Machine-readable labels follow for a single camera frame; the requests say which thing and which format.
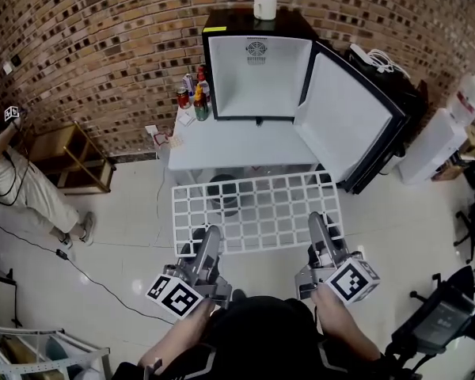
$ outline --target shoe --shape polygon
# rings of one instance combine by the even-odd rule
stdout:
[[[93,244],[93,232],[95,231],[95,214],[93,212],[86,213],[85,219],[82,220],[82,227],[85,229],[85,236],[79,239],[86,246],[90,246]]]
[[[246,300],[247,298],[248,297],[246,296],[246,293],[240,288],[237,288],[236,290],[232,292],[233,302],[240,302],[240,301]]]
[[[70,249],[72,248],[72,239],[70,239],[70,235],[69,234],[65,234],[65,238],[63,240],[59,240],[60,243],[62,244],[63,248],[65,249]]]

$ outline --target white cup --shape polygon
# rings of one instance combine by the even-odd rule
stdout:
[[[276,17],[276,0],[254,0],[253,15],[258,20],[274,20]]]

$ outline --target plastic grid tray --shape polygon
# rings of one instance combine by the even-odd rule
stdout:
[[[194,244],[202,242],[194,234],[210,225],[222,234],[221,254],[308,245],[313,211],[337,228],[332,239],[344,236],[336,185],[326,171],[177,186],[172,194],[177,257],[194,257]]]

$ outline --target white floor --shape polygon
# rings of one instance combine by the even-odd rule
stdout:
[[[71,259],[92,279],[104,283],[126,304],[145,314],[172,320],[144,298],[146,287],[172,249],[170,187],[160,161],[118,165],[112,192],[71,197],[81,211],[97,215],[95,243],[76,242]],[[431,291],[431,275],[449,276],[464,266],[452,242],[462,231],[454,214],[471,199],[463,177],[451,182],[405,186],[395,174],[378,176],[359,196],[340,192],[347,242],[362,246],[382,277],[381,285],[351,311],[364,332],[385,350],[390,334],[418,307],[408,295]],[[0,211],[0,225],[39,245],[56,249],[47,236],[33,234],[28,222]],[[294,274],[306,264],[306,249],[281,249],[223,257],[222,275],[248,295],[295,296]],[[19,283],[18,316],[28,327],[64,328],[92,344],[111,348],[114,370],[122,361],[137,362],[169,325],[123,308],[104,289],[88,281],[52,253],[0,232],[0,268],[14,269]],[[461,339],[446,354],[421,369],[425,378],[462,379],[475,367],[475,342]]]

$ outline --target white table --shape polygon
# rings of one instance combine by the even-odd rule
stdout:
[[[187,110],[195,117],[195,110]],[[176,120],[174,136],[183,143],[171,149],[169,169],[215,169],[243,166],[312,165],[318,160],[288,121],[193,121],[188,127]]]

